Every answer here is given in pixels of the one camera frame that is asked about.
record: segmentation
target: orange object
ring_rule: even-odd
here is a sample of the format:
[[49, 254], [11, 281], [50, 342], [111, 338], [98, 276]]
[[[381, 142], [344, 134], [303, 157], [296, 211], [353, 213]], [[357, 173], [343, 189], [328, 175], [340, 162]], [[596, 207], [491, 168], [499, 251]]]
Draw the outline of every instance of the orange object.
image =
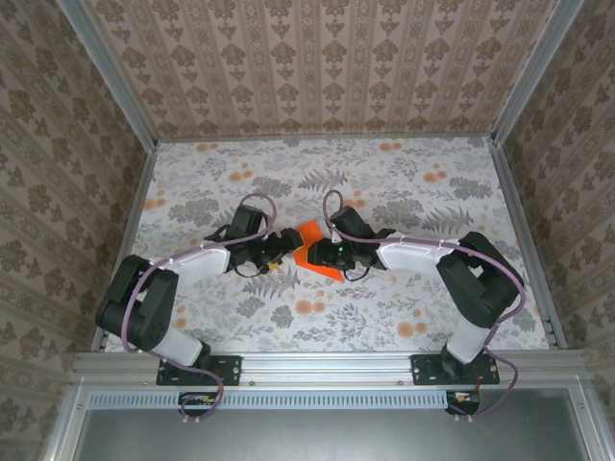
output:
[[321, 274], [325, 277], [331, 277], [332, 279], [344, 281], [342, 274], [331, 267], [314, 266], [308, 263], [308, 248], [309, 246], [323, 238], [323, 233], [320, 231], [318, 224], [315, 220], [308, 221], [297, 228], [297, 232], [301, 234], [304, 239], [304, 246], [295, 250], [292, 256], [295, 258], [295, 262], [298, 266], [305, 267], [306, 269]]

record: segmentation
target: floral tablecloth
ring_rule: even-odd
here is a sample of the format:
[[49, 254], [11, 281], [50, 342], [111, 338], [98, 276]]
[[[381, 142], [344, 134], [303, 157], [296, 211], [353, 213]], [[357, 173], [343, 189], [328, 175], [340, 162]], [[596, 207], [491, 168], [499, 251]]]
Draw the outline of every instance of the floral tablecloth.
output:
[[[372, 228], [454, 238], [484, 233], [527, 277], [483, 138], [335, 139], [161, 144], [134, 253], [189, 247], [229, 223], [238, 201], [260, 191], [276, 202], [276, 229], [316, 219], [341, 190]], [[254, 201], [268, 211], [264, 201]], [[224, 352], [438, 350], [459, 314], [440, 280], [373, 270], [339, 282], [292, 257], [254, 279], [203, 279], [176, 298], [173, 322]], [[494, 349], [546, 349], [531, 291]], [[110, 337], [107, 351], [121, 351]]]

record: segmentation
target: purple cable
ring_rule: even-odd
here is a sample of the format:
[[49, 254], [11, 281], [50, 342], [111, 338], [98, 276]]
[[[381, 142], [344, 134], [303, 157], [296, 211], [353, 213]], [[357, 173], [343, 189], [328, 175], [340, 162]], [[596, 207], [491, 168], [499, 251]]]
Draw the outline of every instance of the purple cable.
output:
[[[138, 296], [138, 294], [141, 291], [141, 288], [143, 287], [143, 285], [145, 284], [145, 282], [147, 281], [147, 279], [152, 275], [152, 273], [154, 271], [156, 271], [159, 267], [163, 266], [164, 264], [167, 264], [168, 262], [171, 261], [181, 261], [182, 259], [185, 259], [189, 256], [192, 255], [197, 255], [200, 252], [203, 252], [205, 250], [210, 250], [212, 248], [220, 248], [220, 247], [226, 247], [227, 245], [233, 245], [235, 243], [243, 243], [243, 242], [248, 242], [250, 240], [256, 240], [258, 238], [263, 237], [264, 235], [266, 235], [267, 233], [269, 233], [272, 229], [273, 229], [273, 224], [276, 221], [276, 218], [278, 217], [278, 210], [276, 209], [276, 204], [274, 204], [273, 200], [271, 200], [271, 198], [265, 194], [260, 194], [258, 192], [252, 193], [252, 194], [248, 194], [246, 195], [243, 199], [241, 199], [241, 201], [239, 202], [239, 206], [243, 205], [243, 203], [253, 197], [259, 197], [261, 199], [264, 199], [266, 201], [269, 202], [269, 205], [271, 205], [272, 208], [272, 213], [271, 213], [271, 219], [265, 220], [266, 221], [266, 226], [265, 228], [263, 228], [262, 230], [258, 231], [257, 233], [255, 233], [254, 235], [248, 235], [247, 237], [241, 237], [241, 238], [236, 238], [234, 240], [228, 240], [226, 242], [210, 242], [208, 244], [201, 244], [201, 245], [197, 245], [195, 247], [189, 248], [183, 252], [179, 252], [175, 255], [172, 255], [170, 257], [167, 257], [165, 259], [162, 259], [160, 261], [157, 261], [155, 263], [153, 263], [144, 273], [143, 275], [139, 278], [138, 282], [135, 285], [135, 289], [133, 290], [133, 293], [131, 294], [131, 297], [128, 299], [128, 303], [126, 304], [126, 312], [124, 312], [124, 318], [122, 320], [122, 328], [120, 330], [120, 339], [122, 340], [122, 346], [124, 346], [124, 349], [126, 350], [126, 352], [137, 352], [138, 348], [133, 348], [129, 342], [128, 342], [128, 324], [130, 322], [130, 318], [131, 318], [131, 314], [133, 313], [133, 308], [135, 307], [135, 301], [136, 301], [136, 297]], [[213, 378], [213, 380], [216, 381], [216, 384], [218, 386], [218, 398], [216, 399], [216, 402], [211, 406], [211, 408], [201, 417], [201, 418], [206, 418], [208, 417], [213, 410], [215, 410], [215, 408], [220, 404], [220, 401], [222, 400], [222, 396], [224, 395], [224, 385], [222, 384], [222, 380], [216, 376], [215, 374], [207, 371], [207, 370], [201, 370], [198, 368], [192, 368], [192, 367], [186, 367], [185, 365], [181, 365], [173, 360], [167, 360], [165, 357], [162, 357], [158, 354], [156, 354], [155, 352], [150, 352], [152, 355], [162, 359], [162, 360], [166, 360], [167, 363], [170, 363], [172, 366], [179, 368], [181, 370], [187, 371], [187, 372], [192, 372], [192, 373], [199, 373], [201, 375], [205, 375], [205, 376], [209, 376], [211, 378]], [[182, 405], [181, 408], [181, 412], [182, 415], [187, 418], [187, 415], [184, 412], [184, 405]]]
[[[342, 195], [342, 193], [339, 190], [336, 189], [332, 189], [329, 192], [327, 192], [327, 194], [325, 194], [325, 198], [323, 199], [323, 214], [325, 215], [325, 222], [327, 223], [327, 226], [329, 226], [329, 229], [332, 230], [334, 228], [333, 223], [331, 222], [331, 219], [329, 218], [329, 213], [327, 212], [327, 201], [329, 200], [331, 195], [337, 195], [337, 197], [339, 198], [339, 209], [341, 209], [344, 206], [344, 196]], [[502, 358], [499, 357], [498, 355], [496, 355], [495, 353], [493, 353], [492, 351], [490, 351], [489, 349], [487, 349], [487, 345], [491, 342], [491, 340], [493, 339], [493, 336], [496, 334], [496, 331], [498, 330], [498, 327], [500, 326], [500, 324], [504, 321], [509, 319], [510, 317], [512, 317], [513, 315], [517, 314], [519, 311], [521, 311], [521, 309], [523, 309], [523, 306], [526, 304], [526, 300], [528, 298], [528, 295], [526, 294], [526, 290], [524, 288], [524, 286], [521, 284], [521, 282], [515, 277], [515, 275], [508, 270], [508, 268], [506, 268], [501, 262], [495, 260], [494, 258], [488, 256], [488, 255], [484, 255], [481, 252], [477, 252], [476, 250], [472, 250], [471, 248], [466, 248], [466, 247], [462, 247], [459, 244], [456, 243], [451, 243], [451, 242], [445, 242], [445, 241], [441, 241], [441, 240], [430, 240], [430, 239], [425, 239], [425, 238], [416, 238], [416, 237], [407, 237], [407, 236], [403, 236], [401, 238], [396, 238], [396, 237], [389, 237], [389, 238], [377, 238], [377, 239], [369, 239], [369, 238], [358, 238], [358, 237], [353, 237], [351, 235], [348, 235], [347, 233], [344, 233], [338, 229], [335, 229], [335, 232], [340, 235], [341, 237], [347, 239], [347, 240], [351, 240], [353, 242], [357, 242], [357, 243], [416, 243], [419, 245], [430, 245], [433, 247], [443, 247], [443, 248], [450, 248], [459, 252], [464, 252], [467, 255], [473, 256], [473, 257], [477, 257], [478, 259], [482, 259], [485, 262], [488, 262], [489, 264], [491, 264], [493, 267], [495, 267], [496, 269], [498, 269], [499, 271], [501, 271], [504, 275], [506, 275], [510, 281], [512, 281], [512, 283], [515, 285], [515, 288], [517, 288], [517, 291], [519, 292], [519, 303], [516, 305], [516, 307], [514, 309], [512, 309], [510, 312], [502, 315], [497, 321], [496, 321], [496, 325], [493, 326], [493, 328], [491, 328], [491, 331], [489, 332], [489, 335], [487, 336], [487, 338], [485, 339], [483, 346], [485, 347], [485, 351], [486, 353], [488, 353], [489, 355], [491, 355], [491, 357], [493, 357], [496, 360], [499, 360], [503, 363], [505, 363], [506, 365], [508, 365], [510, 368], [512, 368], [513, 374], [514, 374], [514, 378], [512, 380], [510, 380], [510, 384], [508, 385], [508, 388], [504, 391], [504, 393], [502, 394], [502, 396], [498, 399], [498, 401], [496, 401], [493, 405], [491, 405], [489, 408], [487, 408], [486, 410], [480, 411], [479, 413], [476, 413], [474, 415], [472, 415], [471, 418], [479, 418], [481, 416], [485, 416], [489, 413], [491, 413], [491, 411], [493, 411], [497, 406], [499, 406], [510, 394], [510, 392], [512, 391], [512, 389], [514, 388], [515, 384], [517, 383], [517, 379], [519, 378], [519, 370], [517, 369], [517, 367], [515, 367], [515, 365]]]

